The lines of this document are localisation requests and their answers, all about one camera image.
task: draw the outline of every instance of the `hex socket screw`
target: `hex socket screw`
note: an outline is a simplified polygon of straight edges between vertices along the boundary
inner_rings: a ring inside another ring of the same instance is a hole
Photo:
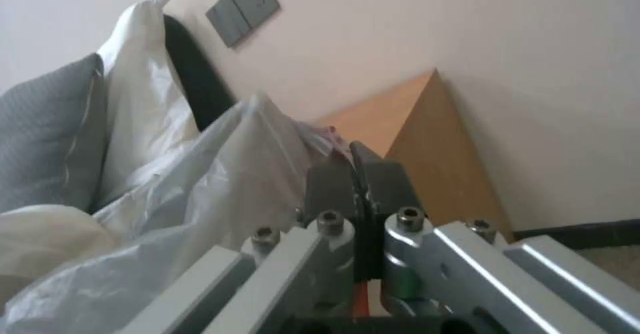
[[[280,231],[269,226],[259,227],[251,236],[253,247],[260,250],[271,250],[280,242]]]
[[[407,233],[417,233],[425,226],[425,213],[414,206],[403,206],[395,217],[397,226]]]
[[[328,236],[336,236],[345,229],[345,217],[336,210],[325,210],[318,214],[318,231]]]
[[[483,218],[467,220],[466,226],[480,236],[480,238],[483,238],[487,243],[493,244],[496,240],[496,229]]]

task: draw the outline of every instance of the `plastic sheet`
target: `plastic sheet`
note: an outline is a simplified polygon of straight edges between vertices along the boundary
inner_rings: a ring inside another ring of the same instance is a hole
[[[94,216],[117,250],[39,279],[0,323],[7,333],[114,332],[213,245],[238,249],[263,224],[290,229],[322,156],[314,135],[266,97],[238,103],[162,175]]]

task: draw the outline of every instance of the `wooden panel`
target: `wooden panel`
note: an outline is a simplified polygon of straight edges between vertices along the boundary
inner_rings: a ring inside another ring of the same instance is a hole
[[[404,165],[435,225],[482,217],[512,238],[509,220],[437,71],[430,75],[387,158]]]
[[[418,101],[431,72],[407,80],[316,122],[333,125],[347,141],[360,140],[385,156]]]

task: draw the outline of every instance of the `white pillowcase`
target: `white pillowcase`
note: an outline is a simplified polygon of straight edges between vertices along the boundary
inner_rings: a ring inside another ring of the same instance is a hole
[[[0,313],[18,291],[59,265],[116,247],[108,231],[71,206],[33,205],[0,213]]]
[[[98,206],[162,171],[199,135],[165,47],[168,1],[147,0],[126,9],[98,50],[109,97]]]

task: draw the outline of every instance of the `gray pillow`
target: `gray pillow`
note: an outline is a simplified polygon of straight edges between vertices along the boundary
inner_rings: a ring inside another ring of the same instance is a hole
[[[97,54],[0,96],[0,212],[34,204],[87,211],[105,155],[106,108]]]

